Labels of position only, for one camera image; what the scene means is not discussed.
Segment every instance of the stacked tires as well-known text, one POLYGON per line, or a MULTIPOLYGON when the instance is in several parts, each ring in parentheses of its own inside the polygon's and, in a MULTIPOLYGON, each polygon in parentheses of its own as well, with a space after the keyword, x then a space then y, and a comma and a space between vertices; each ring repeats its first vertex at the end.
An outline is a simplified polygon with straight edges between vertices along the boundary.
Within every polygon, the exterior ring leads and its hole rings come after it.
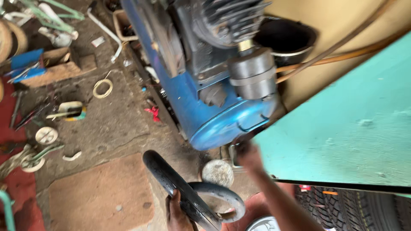
POLYGON ((296 200, 325 229, 411 231, 411 199, 375 192, 311 187, 296 200))

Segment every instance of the beige wall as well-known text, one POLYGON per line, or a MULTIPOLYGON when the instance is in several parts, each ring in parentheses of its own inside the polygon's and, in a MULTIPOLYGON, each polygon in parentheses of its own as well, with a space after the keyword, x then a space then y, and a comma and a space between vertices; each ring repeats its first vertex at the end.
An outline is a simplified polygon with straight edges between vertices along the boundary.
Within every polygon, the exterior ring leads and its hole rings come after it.
MULTIPOLYGON (((380 3, 381 0, 272 0, 266 13, 301 21, 319 31, 316 47, 307 58, 311 59, 360 25, 380 3)), ((411 0, 397 0, 377 21, 331 56, 375 43, 408 23, 411 0)), ((369 57, 309 67, 280 86, 284 88, 284 104, 288 110, 296 108, 369 57)))

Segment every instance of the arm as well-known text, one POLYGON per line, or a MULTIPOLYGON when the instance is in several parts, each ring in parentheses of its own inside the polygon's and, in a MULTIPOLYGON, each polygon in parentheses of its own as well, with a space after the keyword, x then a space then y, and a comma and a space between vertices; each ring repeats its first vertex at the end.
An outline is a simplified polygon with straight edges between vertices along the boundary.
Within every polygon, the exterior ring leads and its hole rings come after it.
POLYGON ((237 148, 237 155, 239 163, 267 198, 268 209, 276 218, 281 231, 323 231, 323 228, 267 175, 257 146, 249 141, 242 142, 237 148))

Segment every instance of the rubber hose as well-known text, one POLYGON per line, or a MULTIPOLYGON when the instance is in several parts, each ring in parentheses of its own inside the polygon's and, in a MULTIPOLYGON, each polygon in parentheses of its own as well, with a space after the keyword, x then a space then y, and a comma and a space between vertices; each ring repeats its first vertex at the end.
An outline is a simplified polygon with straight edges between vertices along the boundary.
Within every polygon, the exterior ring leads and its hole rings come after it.
MULTIPOLYGON (((402 37, 403 35, 408 33, 410 30, 411 30, 411 25, 408 25, 404 29, 396 32, 395 34, 391 35, 390 37, 385 38, 385 39, 383 39, 383 40, 381 40, 377 43, 374 43, 372 45, 363 47, 361 49, 352 51, 352 52, 344 54, 344 55, 339 55, 339 56, 335 56, 335 57, 331 57, 331 58, 322 59, 320 61, 315 62, 311 66, 317 66, 317 65, 322 65, 322 64, 332 63, 332 62, 343 61, 343 60, 347 60, 347 59, 350 59, 350 58, 355 58, 355 57, 359 57, 359 56, 362 56, 362 55, 367 55, 367 54, 373 53, 375 51, 379 51, 381 49, 386 48, 391 43, 395 42, 397 39, 399 39, 400 37, 402 37)), ((299 64, 294 64, 294 65, 289 65, 289 66, 284 66, 284 67, 279 67, 279 68, 277 68, 276 73, 290 71, 290 70, 293 70, 293 69, 296 69, 296 68, 302 66, 303 64, 305 64, 305 62, 299 63, 299 64)), ((280 83, 280 82, 283 82, 284 80, 286 80, 286 79, 284 79, 284 77, 285 76, 278 78, 277 83, 280 83)))
POLYGON ((365 28, 367 28, 371 23, 373 23, 376 19, 378 19, 387 9, 395 2, 396 0, 384 0, 378 7, 378 9, 369 17, 367 18, 361 25, 359 25, 355 30, 353 30, 351 33, 349 33, 345 38, 341 39, 339 42, 334 44, 332 47, 324 51, 323 53, 319 54, 315 58, 311 59, 308 62, 305 62, 301 66, 299 66, 297 69, 293 70, 292 72, 286 74, 285 76, 282 77, 281 82, 284 80, 287 80, 296 74, 300 73, 302 70, 305 68, 313 65, 315 62, 320 61, 321 59, 325 58, 326 56, 330 55, 332 52, 340 48, 342 45, 346 44, 348 41, 350 41, 352 38, 357 36, 359 33, 361 33, 365 28))

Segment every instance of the red floor mat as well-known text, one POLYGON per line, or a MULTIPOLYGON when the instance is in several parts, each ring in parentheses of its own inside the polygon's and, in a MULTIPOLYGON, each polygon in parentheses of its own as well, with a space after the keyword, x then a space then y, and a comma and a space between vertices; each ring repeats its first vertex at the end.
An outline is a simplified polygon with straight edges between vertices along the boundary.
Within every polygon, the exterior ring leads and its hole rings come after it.
MULTIPOLYGON (((6 83, 6 78, 0 78, 4 85, 4 98, 0 102, 0 143, 24 142, 26 136, 24 128, 15 132, 9 129, 10 120, 13 114, 16 98, 11 94, 14 91, 13 85, 6 83)), ((19 153, 22 148, 14 150, 11 154, 0 154, 0 163, 6 161, 10 156, 19 153)), ((12 200, 14 219, 18 231, 44 231, 42 213, 36 201, 36 182, 33 173, 25 173, 20 168, 13 170, 4 180, 7 184, 7 192, 12 200)))

